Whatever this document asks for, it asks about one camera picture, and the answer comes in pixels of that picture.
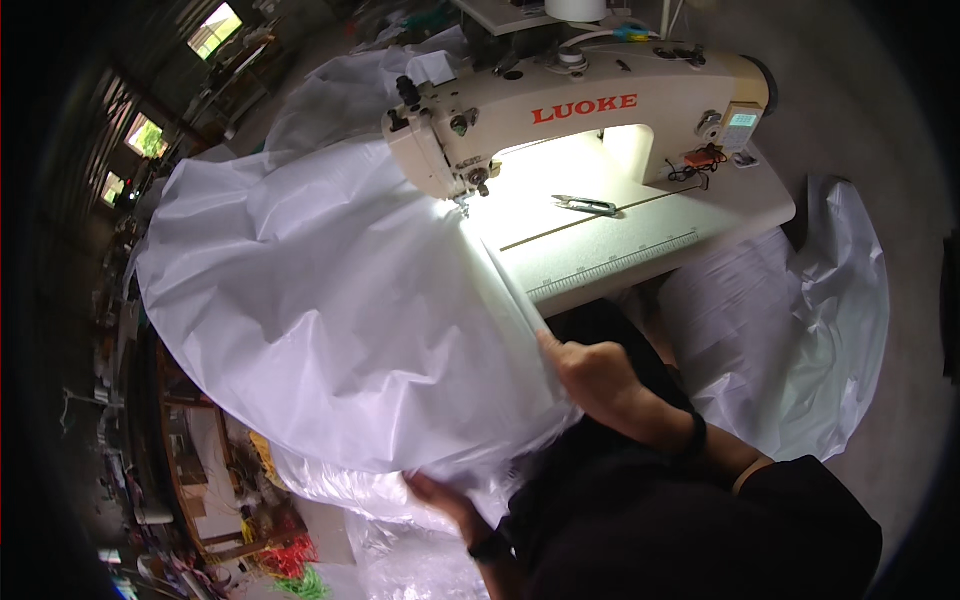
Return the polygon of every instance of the black sleeve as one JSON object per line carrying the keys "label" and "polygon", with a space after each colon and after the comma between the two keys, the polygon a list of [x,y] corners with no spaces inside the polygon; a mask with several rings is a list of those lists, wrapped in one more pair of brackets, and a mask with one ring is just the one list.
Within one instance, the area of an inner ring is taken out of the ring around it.
{"label": "black sleeve", "polygon": [[783,518],[811,552],[827,549],[830,556],[822,555],[820,564],[844,571],[852,586],[844,596],[866,591],[883,548],[880,526],[816,458],[764,467],[747,478],[738,497]]}

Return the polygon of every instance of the scissors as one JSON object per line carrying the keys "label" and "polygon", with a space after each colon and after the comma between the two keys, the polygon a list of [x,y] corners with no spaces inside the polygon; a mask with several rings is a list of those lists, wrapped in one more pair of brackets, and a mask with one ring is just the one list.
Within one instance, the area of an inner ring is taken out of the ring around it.
{"label": "scissors", "polygon": [[616,216],[616,204],[614,203],[605,203],[599,200],[590,200],[588,198],[579,198],[577,196],[563,196],[561,194],[554,194],[551,198],[556,198],[558,201],[554,202],[554,206],[559,206],[560,208],[568,208],[570,210],[577,210],[580,212],[588,212],[594,215],[603,215],[605,217],[614,217]]}

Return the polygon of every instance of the luoke logo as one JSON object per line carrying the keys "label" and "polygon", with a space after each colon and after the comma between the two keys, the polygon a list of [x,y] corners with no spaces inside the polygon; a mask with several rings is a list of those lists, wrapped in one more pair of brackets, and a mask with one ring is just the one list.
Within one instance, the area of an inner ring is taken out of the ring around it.
{"label": "luoke logo", "polygon": [[624,96],[611,96],[610,98],[570,102],[552,108],[537,108],[536,110],[531,110],[531,112],[534,115],[534,125],[539,125],[540,123],[548,123],[554,119],[565,119],[574,114],[590,114],[592,112],[618,110],[620,108],[631,108],[635,106],[636,94],[626,94]]}

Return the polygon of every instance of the person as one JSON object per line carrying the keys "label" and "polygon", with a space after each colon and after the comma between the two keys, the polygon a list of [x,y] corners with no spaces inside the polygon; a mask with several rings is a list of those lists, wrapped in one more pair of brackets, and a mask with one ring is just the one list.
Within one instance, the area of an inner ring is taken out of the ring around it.
{"label": "person", "polygon": [[404,475],[457,523],[492,600],[866,592],[879,525],[816,458],[777,463],[706,425],[606,300],[574,309],[560,335],[537,332],[585,416],[542,453],[496,530],[462,493]]}

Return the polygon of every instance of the black cord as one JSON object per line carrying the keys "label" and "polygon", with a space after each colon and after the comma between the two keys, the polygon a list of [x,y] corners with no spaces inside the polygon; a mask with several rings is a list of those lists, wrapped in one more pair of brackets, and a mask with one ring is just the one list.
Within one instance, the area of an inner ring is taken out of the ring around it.
{"label": "black cord", "polygon": [[690,179],[694,175],[699,175],[704,180],[704,184],[701,186],[701,189],[703,189],[704,191],[708,190],[710,188],[710,177],[709,175],[707,175],[707,171],[711,173],[716,173],[717,168],[719,168],[721,164],[727,162],[728,159],[727,159],[727,155],[717,150],[717,147],[712,143],[707,144],[702,148],[698,148],[694,152],[702,152],[703,150],[706,150],[711,154],[711,157],[713,158],[713,162],[711,162],[710,164],[701,165],[699,167],[691,167],[690,165],[685,165],[684,168],[681,169],[680,171],[678,171],[677,167],[674,166],[672,162],[670,162],[669,158],[665,158],[664,160],[666,160],[666,163],[670,165],[671,169],[673,169],[673,173],[667,175],[666,178],[670,181],[683,182]]}

